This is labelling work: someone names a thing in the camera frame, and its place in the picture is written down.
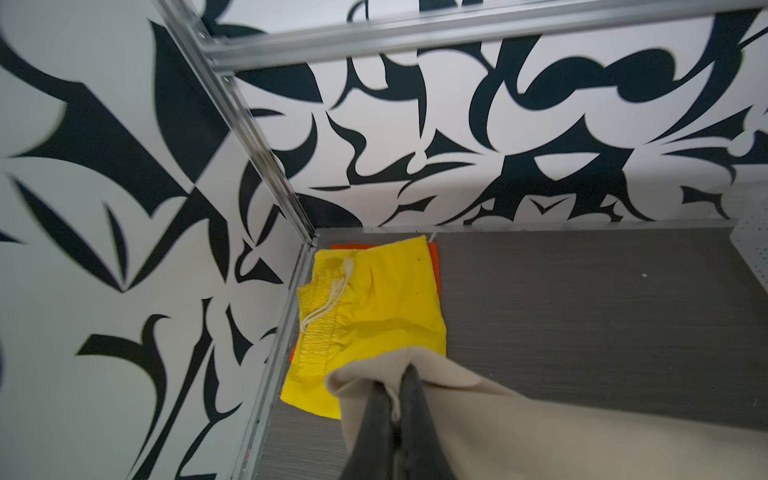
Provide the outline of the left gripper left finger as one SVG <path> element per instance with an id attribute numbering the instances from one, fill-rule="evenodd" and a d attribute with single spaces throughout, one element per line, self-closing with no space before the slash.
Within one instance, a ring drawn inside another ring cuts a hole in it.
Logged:
<path id="1" fill-rule="evenodd" d="M 357 440 L 340 478 L 392 480 L 395 439 L 391 398 L 383 384 L 374 382 Z"/>

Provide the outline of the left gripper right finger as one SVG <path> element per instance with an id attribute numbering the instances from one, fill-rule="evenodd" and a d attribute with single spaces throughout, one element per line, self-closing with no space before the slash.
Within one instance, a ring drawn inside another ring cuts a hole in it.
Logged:
<path id="1" fill-rule="evenodd" d="M 431 417 L 418 370 L 409 365 L 400 385 L 400 473 L 403 479 L 455 479 Z"/>

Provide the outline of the beige shorts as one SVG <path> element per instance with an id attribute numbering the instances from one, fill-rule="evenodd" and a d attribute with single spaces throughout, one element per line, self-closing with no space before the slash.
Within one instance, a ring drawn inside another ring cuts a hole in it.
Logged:
<path id="1" fill-rule="evenodd" d="M 763 479 L 767 436 L 725 427 L 534 400 L 424 348 L 349 363 L 325 381 L 350 454 L 373 383 L 392 402 L 393 479 L 400 473 L 400 385 L 422 382 L 455 479 Z"/>

